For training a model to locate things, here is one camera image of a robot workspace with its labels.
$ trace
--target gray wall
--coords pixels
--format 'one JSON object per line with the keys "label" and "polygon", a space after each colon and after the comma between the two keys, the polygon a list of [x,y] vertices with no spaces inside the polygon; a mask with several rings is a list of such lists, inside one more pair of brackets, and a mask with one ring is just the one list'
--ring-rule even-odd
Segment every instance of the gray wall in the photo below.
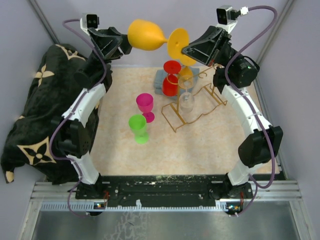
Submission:
{"label": "gray wall", "polygon": [[[26,0],[2,0],[0,7],[0,154],[14,121],[21,115],[41,57],[52,44]],[[0,174],[0,233],[18,238],[35,181],[43,177],[30,166],[14,171],[6,184]]]}
{"label": "gray wall", "polygon": [[[62,27],[62,21],[81,18],[82,13],[95,13],[100,16],[100,28],[116,27],[126,34],[128,26],[135,19],[145,19],[157,23],[168,38],[176,28],[185,28],[193,41],[199,38],[210,25],[216,25],[216,8],[232,5],[239,9],[243,6],[270,5],[279,12],[287,0],[33,0],[42,9],[57,38],[63,43],[72,43],[81,53],[89,54],[90,50],[73,33]],[[232,31],[234,48],[243,47],[248,41],[262,31],[272,20],[273,14],[268,11],[256,11],[239,19]],[[70,24],[80,30],[78,23]],[[261,38],[245,53],[256,58],[268,35]],[[131,54],[113,62],[114,65],[162,66],[169,60],[167,46],[146,52],[133,49]]]}
{"label": "gray wall", "polygon": [[261,64],[259,83],[271,121],[284,131],[284,169],[298,181],[320,239],[320,1],[295,1]]}

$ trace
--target table surface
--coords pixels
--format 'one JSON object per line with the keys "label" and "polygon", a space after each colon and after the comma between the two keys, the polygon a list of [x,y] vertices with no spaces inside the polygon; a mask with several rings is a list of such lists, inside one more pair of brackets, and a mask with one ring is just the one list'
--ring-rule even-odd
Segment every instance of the table surface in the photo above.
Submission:
{"label": "table surface", "polygon": [[[101,175],[109,176],[205,175],[229,172],[239,159],[238,147],[245,139],[236,112],[229,104],[220,105],[212,113],[179,128],[175,133],[161,114],[162,106],[173,100],[155,94],[153,87],[159,69],[161,68],[113,69],[112,86],[99,106],[100,120],[91,151],[96,169]],[[214,72],[213,68],[208,70],[207,76],[198,80],[193,93],[211,83]],[[248,91],[260,108],[253,84],[248,87]],[[147,125],[149,141],[142,145],[135,142],[128,125],[132,115],[141,114],[136,104],[136,97],[141,93],[153,95],[152,112],[155,114],[155,120]],[[199,98],[196,96],[195,99],[196,114],[208,112],[214,106],[209,95],[200,95],[199,93]],[[167,115],[175,116],[173,111],[168,111]],[[260,174],[270,172],[271,161],[257,171]]]}

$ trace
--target green plastic glass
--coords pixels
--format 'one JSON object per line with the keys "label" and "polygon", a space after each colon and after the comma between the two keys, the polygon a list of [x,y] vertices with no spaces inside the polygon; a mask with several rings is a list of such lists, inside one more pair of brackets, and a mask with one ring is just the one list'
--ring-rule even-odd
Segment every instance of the green plastic glass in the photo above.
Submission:
{"label": "green plastic glass", "polygon": [[134,134],[134,140],[138,144],[145,144],[149,140],[147,133],[147,120],[141,114],[133,115],[129,119],[129,127]]}

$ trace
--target cable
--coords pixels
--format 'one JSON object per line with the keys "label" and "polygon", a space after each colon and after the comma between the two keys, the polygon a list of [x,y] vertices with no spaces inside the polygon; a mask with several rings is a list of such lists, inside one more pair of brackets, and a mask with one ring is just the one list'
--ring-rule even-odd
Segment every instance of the cable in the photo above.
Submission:
{"label": "cable", "polygon": [[244,204],[244,202],[245,202],[245,199],[244,199],[244,192],[242,191],[242,192],[240,192],[240,198],[241,198],[241,200],[240,200],[240,206],[242,206],[243,204]]}
{"label": "cable", "polygon": [[[76,30],[74,30],[73,28],[67,26],[66,24],[67,23],[71,23],[71,22],[80,22],[80,19],[69,19],[69,20],[65,20],[63,21],[62,25],[68,29],[69,31],[73,32],[75,35],[77,35],[79,38],[81,38],[91,49],[92,51],[95,53],[95,55],[99,58],[99,60],[101,61],[102,63],[102,66],[103,66],[103,75],[101,77],[101,79],[93,86],[97,86],[99,85],[100,83],[102,83],[102,81],[105,79],[106,75],[107,75],[107,66],[103,60],[103,58],[98,54],[97,50],[95,49],[95,47],[87,40],[85,39],[80,33],[78,33]],[[81,183],[82,179],[83,179],[83,172],[81,171],[81,168],[79,167],[79,165],[77,164],[76,161],[74,161],[72,158],[69,158],[69,157],[58,157],[58,156],[55,156],[53,151],[52,151],[52,145],[53,145],[53,141],[57,135],[57,133],[59,132],[59,130],[62,128],[62,126],[68,121],[68,119],[73,115],[75,114],[75,110],[77,109],[77,107],[79,106],[81,100],[84,98],[84,96],[87,94],[88,92],[87,91],[84,91],[81,96],[79,97],[78,101],[75,103],[73,109],[71,110],[71,113],[58,125],[58,127],[54,130],[51,138],[50,138],[50,141],[49,141],[49,152],[50,154],[52,155],[52,157],[55,159],[55,160],[67,160],[67,161],[70,161],[74,166],[75,168],[77,169],[78,171],[78,174],[79,174],[79,180],[78,182],[76,182],[76,184],[71,188],[70,190],[70,193],[68,195],[68,198],[67,198],[67,206],[68,206],[68,209],[69,211],[79,217],[79,218],[85,218],[85,217],[88,217],[88,215],[79,215],[77,213],[75,213],[72,209],[71,209],[71,206],[70,206],[70,199],[71,199],[71,194],[74,192],[74,190],[77,188],[77,186]]]}
{"label": "cable", "polygon": [[109,201],[109,192],[107,190],[104,190],[104,196],[103,196],[103,201],[104,201],[104,208],[107,207],[107,202]]}
{"label": "cable", "polygon": [[261,128],[264,136],[265,136],[265,139],[266,139],[266,142],[267,142],[267,145],[269,147],[269,151],[270,151],[270,155],[271,155],[271,176],[270,176],[270,180],[268,182],[267,185],[265,186],[262,186],[260,184],[258,184],[258,182],[254,179],[254,177],[249,174],[249,178],[251,181],[254,182],[255,184],[255,193],[253,195],[253,198],[251,199],[251,201],[249,202],[249,204],[246,206],[245,209],[242,210],[242,212],[236,214],[236,216],[238,217],[239,215],[243,214],[250,206],[251,204],[253,203],[254,199],[256,198],[257,196],[257,193],[258,193],[258,187],[261,188],[261,189],[267,189],[271,186],[271,184],[273,183],[274,181],[274,178],[275,178],[275,172],[276,172],[276,159],[275,159],[275,153],[274,153],[274,149],[272,147],[272,143],[271,143],[271,140],[268,136],[268,133],[266,131],[266,129],[264,128],[261,120],[259,119],[258,115],[257,115],[257,112],[254,108],[254,106],[252,105],[252,103],[250,102],[250,100],[237,88],[237,86],[231,82],[229,76],[228,76],[228,70],[231,66],[231,64],[234,62],[234,60],[244,51],[246,50],[251,44],[253,44],[255,41],[257,41],[259,38],[261,38],[270,28],[272,28],[272,26],[276,23],[277,21],[277,18],[278,18],[278,12],[275,8],[271,7],[271,6],[265,6],[265,5],[260,5],[260,6],[254,6],[254,7],[249,7],[249,12],[250,11],[253,11],[253,10],[260,10],[260,9],[265,9],[265,10],[269,10],[269,11],[272,11],[273,12],[273,19],[271,21],[271,23],[261,32],[259,33],[256,37],[254,37],[250,42],[248,42],[243,48],[241,48],[231,59],[230,61],[227,63],[226,67],[225,67],[225,71],[224,71],[224,75],[225,75],[225,78],[227,80],[227,82],[229,83],[229,85],[238,93],[240,94],[244,99],[245,101],[248,103],[250,109],[252,110],[253,114],[254,114],[254,117],[259,125],[259,127]]}

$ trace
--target glass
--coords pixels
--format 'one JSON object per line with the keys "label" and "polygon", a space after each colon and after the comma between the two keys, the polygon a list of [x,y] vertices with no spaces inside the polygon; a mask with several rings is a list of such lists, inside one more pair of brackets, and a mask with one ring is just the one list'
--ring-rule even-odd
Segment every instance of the glass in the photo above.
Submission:
{"label": "glass", "polygon": [[191,92],[188,92],[194,86],[194,79],[190,75],[181,76],[178,80],[179,87],[185,89],[179,97],[179,109],[182,113],[190,113],[195,106],[195,97]]}

